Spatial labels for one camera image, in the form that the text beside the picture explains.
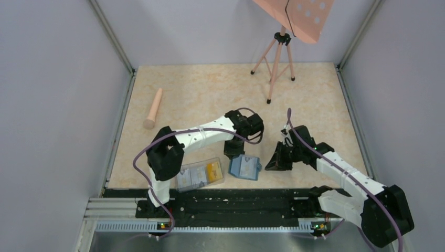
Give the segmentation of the blue card holder wallet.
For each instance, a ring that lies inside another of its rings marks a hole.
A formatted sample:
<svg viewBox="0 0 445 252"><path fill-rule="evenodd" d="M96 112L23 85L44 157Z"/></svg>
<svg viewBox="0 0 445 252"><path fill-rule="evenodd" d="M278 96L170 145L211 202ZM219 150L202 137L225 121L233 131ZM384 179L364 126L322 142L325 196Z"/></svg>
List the blue card holder wallet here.
<svg viewBox="0 0 445 252"><path fill-rule="evenodd" d="M230 160L228 173L238 179L257 181L261 170L259 157L241 154Z"/></svg>

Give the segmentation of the clear acrylic card stand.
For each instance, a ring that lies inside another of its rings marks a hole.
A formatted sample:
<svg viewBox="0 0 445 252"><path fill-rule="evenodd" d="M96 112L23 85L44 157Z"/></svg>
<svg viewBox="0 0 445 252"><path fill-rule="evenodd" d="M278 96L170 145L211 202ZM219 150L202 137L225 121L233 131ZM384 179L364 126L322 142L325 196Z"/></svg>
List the clear acrylic card stand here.
<svg viewBox="0 0 445 252"><path fill-rule="evenodd" d="M218 157L182 165L175 176L176 189L179 192L197 190L223 181L224 173Z"/></svg>

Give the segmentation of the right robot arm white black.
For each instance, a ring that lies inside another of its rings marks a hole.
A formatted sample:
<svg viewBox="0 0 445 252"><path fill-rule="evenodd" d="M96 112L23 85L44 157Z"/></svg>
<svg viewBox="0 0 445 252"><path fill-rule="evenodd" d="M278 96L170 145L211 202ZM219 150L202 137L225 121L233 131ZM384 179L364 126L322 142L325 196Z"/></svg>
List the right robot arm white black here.
<svg viewBox="0 0 445 252"><path fill-rule="evenodd" d="M310 190L308 210L314 216L325 212L355 224L374 246L383 248L415 227L404 191L397 185L386 186L348 164L325 142L316 143L306 126L281 131L268 171L288 171L302 162L330 177L347 194L329 186Z"/></svg>

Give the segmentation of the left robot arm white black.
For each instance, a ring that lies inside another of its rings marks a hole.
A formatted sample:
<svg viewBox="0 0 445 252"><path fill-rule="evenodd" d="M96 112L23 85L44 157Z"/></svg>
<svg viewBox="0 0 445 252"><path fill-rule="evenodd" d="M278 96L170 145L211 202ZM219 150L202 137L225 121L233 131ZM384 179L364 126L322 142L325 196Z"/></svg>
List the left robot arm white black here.
<svg viewBox="0 0 445 252"><path fill-rule="evenodd" d="M185 130L161 128L145 151L151 178L149 211L156 217L167 213L170 180L180 172L185 155L223 142L224 155L234 159L245 153L244 143L260 143L263 133L263 119L257 113L247 117L239 110L231 110L214 121Z"/></svg>

